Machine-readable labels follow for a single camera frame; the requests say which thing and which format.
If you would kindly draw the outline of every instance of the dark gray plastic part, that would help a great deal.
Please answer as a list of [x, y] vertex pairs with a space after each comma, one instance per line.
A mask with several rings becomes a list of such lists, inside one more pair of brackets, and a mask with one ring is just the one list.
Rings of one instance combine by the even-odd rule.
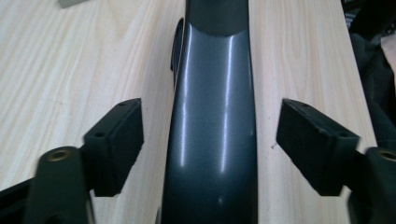
[[188, 0], [186, 18], [209, 35], [236, 35], [248, 28], [248, 0]]
[[[240, 10], [245, 11], [238, 15], [248, 16], [247, 7]], [[189, 15], [186, 18], [162, 224], [257, 223], [256, 119], [248, 26], [234, 35], [213, 35], [208, 30], [215, 27], [203, 31], [191, 24]]]

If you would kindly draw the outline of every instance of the light wooden surface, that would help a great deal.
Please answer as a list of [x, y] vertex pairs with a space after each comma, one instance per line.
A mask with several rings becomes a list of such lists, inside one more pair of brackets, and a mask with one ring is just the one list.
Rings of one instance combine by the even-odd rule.
[[[117, 102], [141, 97], [141, 154], [122, 194], [93, 202], [98, 223], [154, 223], [173, 103], [172, 40], [184, 5], [0, 1], [0, 189], [32, 177], [44, 152], [80, 147]], [[289, 97], [360, 135], [360, 151], [375, 145], [340, 2], [250, 0], [249, 7], [260, 223], [347, 223], [346, 198], [320, 198], [275, 144], [281, 98]]]

